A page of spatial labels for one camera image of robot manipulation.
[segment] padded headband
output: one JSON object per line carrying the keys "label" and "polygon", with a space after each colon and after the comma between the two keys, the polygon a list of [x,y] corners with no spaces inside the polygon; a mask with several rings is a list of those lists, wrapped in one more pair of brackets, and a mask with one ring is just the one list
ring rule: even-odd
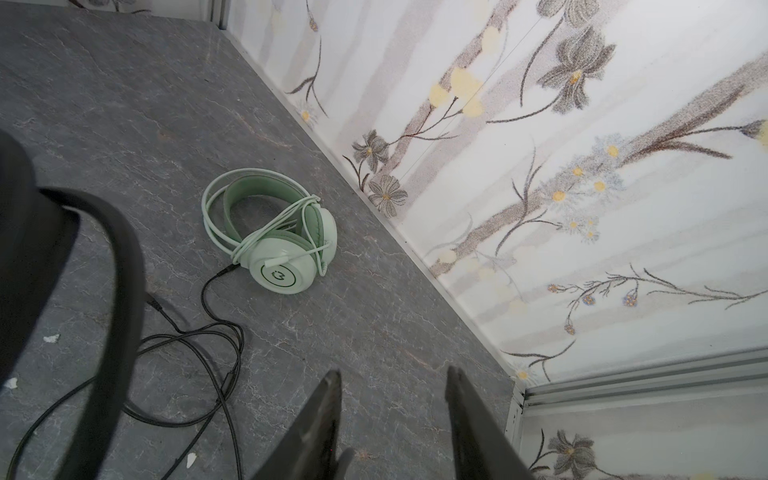
{"label": "padded headband", "polygon": [[[232,206],[243,198],[252,197],[253,195],[278,198],[285,200],[289,204],[294,204],[310,194],[298,183],[288,177],[282,178],[282,176],[277,176],[274,172],[265,171],[264,173],[259,172],[238,178],[227,187],[223,199],[224,229],[227,235],[238,242],[243,241],[243,236],[240,235],[232,223]],[[319,207],[317,205],[309,205],[306,209],[305,217],[306,230],[309,232],[312,240],[316,245],[323,245],[323,219],[320,215]],[[300,237],[305,237],[301,211],[297,211],[290,219],[296,221],[296,226],[287,230],[296,233]]]}

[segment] green ear pad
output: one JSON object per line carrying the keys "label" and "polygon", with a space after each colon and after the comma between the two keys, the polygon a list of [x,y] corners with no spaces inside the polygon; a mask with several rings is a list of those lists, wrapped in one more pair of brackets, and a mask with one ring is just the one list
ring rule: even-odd
{"label": "green ear pad", "polygon": [[294,232],[289,232],[287,230],[272,230],[271,232],[265,233],[261,238],[277,238],[279,240],[288,240],[289,242],[295,243],[299,247],[302,247],[304,250],[312,250],[312,244],[310,244],[306,238],[300,237]]}
{"label": "green ear pad", "polygon": [[[233,240],[242,241],[243,236],[237,232],[234,224],[232,223],[232,218],[230,216],[232,206],[243,198],[251,197],[253,195],[266,195],[268,197],[279,198],[281,200],[285,200],[289,204],[296,203],[306,196],[304,192],[279,178],[268,177],[263,174],[247,175],[245,177],[238,178],[232,182],[232,184],[227,187],[227,190],[224,192],[224,229],[227,232],[227,235],[229,235]],[[304,229],[301,219],[301,212],[296,212],[293,218],[297,220],[296,228],[292,229],[293,232],[303,236]],[[312,237],[312,240],[315,241],[315,244],[318,247],[322,246],[324,241],[323,219],[320,216],[319,208],[316,205],[309,205],[306,208],[306,229],[310,232],[310,236]],[[306,241],[306,239],[302,238],[302,240],[305,240],[307,250],[311,250],[313,248],[311,243]]]}

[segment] brown tree branch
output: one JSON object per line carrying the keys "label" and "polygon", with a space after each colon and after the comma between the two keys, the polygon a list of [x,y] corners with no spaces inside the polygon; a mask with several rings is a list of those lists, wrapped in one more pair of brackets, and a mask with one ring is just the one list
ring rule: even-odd
{"label": "brown tree branch", "polygon": [[[439,84],[441,87],[447,91],[451,89],[451,73],[453,72],[453,69],[467,68],[472,64],[473,61],[475,61],[475,59],[480,55],[480,52],[482,51],[482,35],[483,32],[485,32],[485,29],[488,27],[493,27],[501,30],[507,17],[509,16],[509,13],[517,6],[518,2],[519,0],[501,0],[494,7],[493,12],[491,12],[491,16],[488,17],[488,21],[485,23],[483,29],[467,44],[466,47],[464,47],[462,53],[456,57],[451,66],[448,67],[448,70],[446,70],[440,78]],[[435,108],[431,103],[429,103],[429,100],[425,100],[424,103],[419,106],[419,109],[416,111],[416,113],[413,115],[413,118],[411,118],[411,121],[403,130],[402,140],[398,142],[395,151],[389,158],[389,161],[384,166],[382,166],[381,170],[379,170],[379,172],[374,176],[373,180],[379,181],[382,175],[391,174],[392,170],[400,165],[400,161],[406,155],[406,151],[408,150],[408,147],[412,141],[412,137],[409,137],[408,135],[414,134],[415,132],[421,130],[424,127],[424,124],[427,122],[429,115],[432,114],[434,110]]]}
{"label": "brown tree branch", "polygon": [[[677,134],[690,131],[707,123],[725,111],[736,100],[748,95],[766,83],[768,83],[768,51],[762,53],[758,59],[745,64],[728,77],[718,81],[712,87],[697,95],[664,122],[633,139],[629,144],[629,148],[630,152],[635,153],[630,154],[623,165],[639,161],[644,156],[639,153],[652,145],[660,141],[669,140]],[[540,207],[541,195],[537,189],[531,192],[528,198],[527,210],[534,211]],[[485,222],[480,223],[467,235],[463,242],[456,246],[455,262],[470,255],[477,250],[480,243],[504,227],[519,221],[523,212],[524,207],[521,203],[512,204],[492,215]],[[450,271],[455,262],[435,262],[429,268],[429,271],[433,276],[440,276]]]}

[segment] cable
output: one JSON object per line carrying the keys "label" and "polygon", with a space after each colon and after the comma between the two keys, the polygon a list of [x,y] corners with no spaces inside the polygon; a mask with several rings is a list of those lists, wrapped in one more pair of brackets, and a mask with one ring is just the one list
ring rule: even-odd
{"label": "cable", "polygon": [[[200,290],[200,303],[202,304],[203,309],[205,310],[205,313],[213,320],[213,322],[208,323],[207,325],[197,329],[193,329],[189,331],[180,329],[179,326],[176,324],[176,322],[174,322],[174,320],[165,312],[162,305],[160,305],[160,303],[152,295],[150,295],[149,293],[146,293],[146,297],[145,297],[146,303],[149,306],[151,306],[153,309],[158,311],[159,314],[161,314],[163,318],[165,318],[166,321],[169,322],[169,324],[173,327],[173,329],[176,331],[177,334],[158,333],[158,334],[150,335],[143,338],[141,340],[142,346],[145,345],[146,343],[151,343],[151,344],[139,350],[137,353],[137,356],[144,355],[145,353],[149,353],[155,349],[161,348],[162,346],[166,346],[174,342],[179,342],[182,345],[186,346],[188,349],[190,349],[192,353],[194,353],[195,356],[203,364],[203,367],[205,368],[208,376],[210,377],[210,381],[213,383],[214,388],[216,389],[216,394],[217,394],[216,403],[214,404],[214,407],[211,410],[204,413],[203,415],[200,415],[195,419],[185,420],[182,422],[168,422],[167,420],[155,419],[148,415],[141,414],[136,410],[132,409],[129,406],[128,402],[123,404],[122,411],[126,415],[130,416],[133,419],[138,420],[139,422],[147,423],[149,425],[155,425],[155,426],[165,427],[165,428],[182,428],[182,427],[196,425],[201,422],[203,423],[203,425],[200,427],[200,430],[194,436],[194,438],[189,443],[189,445],[187,445],[187,447],[185,448],[184,452],[178,458],[176,458],[173,465],[165,472],[161,480],[167,480],[168,478],[170,478],[170,476],[173,474],[176,468],[182,463],[184,458],[186,458],[190,450],[195,446],[195,444],[197,443],[197,440],[199,440],[200,437],[203,435],[206,428],[211,423],[211,421],[214,418],[214,415],[216,415],[219,409],[222,409],[224,411],[224,416],[227,419],[227,424],[229,426],[230,434],[232,436],[232,444],[235,452],[235,464],[237,467],[237,478],[238,480],[243,480],[243,465],[240,458],[240,446],[237,442],[237,435],[235,433],[235,428],[230,415],[230,411],[227,408],[227,400],[232,395],[232,392],[235,389],[235,385],[237,384],[237,379],[240,376],[241,357],[242,357],[244,342],[245,342],[243,327],[238,323],[222,319],[219,316],[215,315],[210,310],[210,307],[208,306],[207,301],[205,300],[205,292],[208,286],[215,279],[220,278],[226,275],[227,273],[234,271],[236,268],[237,268],[237,265],[229,265],[227,268],[221,270],[219,273],[212,276],[203,285],[203,288]],[[214,330],[213,327],[216,327],[216,326],[224,326],[230,329],[234,334],[234,339],[230,334],[222,333],[218,330]],[[193,338],[195,336],[217,336],[225,339],[232,346],[236,355],[236,360],[232,365],[232,368],[224,376],[224,379],[222,380],[221,384],[219,384],[219,382],[217,381],[216,375],[214,374],[214,370],[211,364],[203,355],[201,349],[188,341],[190,338]],[[21,460],[22,453],[24,452],[24,448],[29,443],[29,440],[31,439],[32,435],[35,433],[35,430],[47,419],[47,417],[50,416],[50,414],[52,414],[64,402],[69,400],[72,396],[74,396],[75,394],[83,390],[85,387],[92,384],[95,378],[96,377],[92,377],[86,380],[85,382],[81,383],[80,385],[76,386],[70,392],[67,392],[59,400],[54,402],[53,405],[48,407],[48,409],[45,410],[45,412],[43,412],[43,414],[40,415],[40,417],[37,420],[35,420],[35,423],[32,424],[29,430],[27,430],[27,432],[22,437],[22,440],[19,442],[18,446],[16,447],[16,451],[11,457],[10,464],[8,465],[8,472],[5,476],[6,480],[12,480],[16,477],[16,470],[18,468],[18,463]]]}

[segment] yellow flower center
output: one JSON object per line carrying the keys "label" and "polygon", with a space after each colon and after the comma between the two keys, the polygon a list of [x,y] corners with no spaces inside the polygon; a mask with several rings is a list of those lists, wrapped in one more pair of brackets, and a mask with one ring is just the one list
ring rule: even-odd
{"label": "yellow flower center", "polygon": [[581,73],[582,73],[581,70],[577,70],[571,74],[571,80],[570,80],[571,85],[579,81],[579,79],[581,78]]}

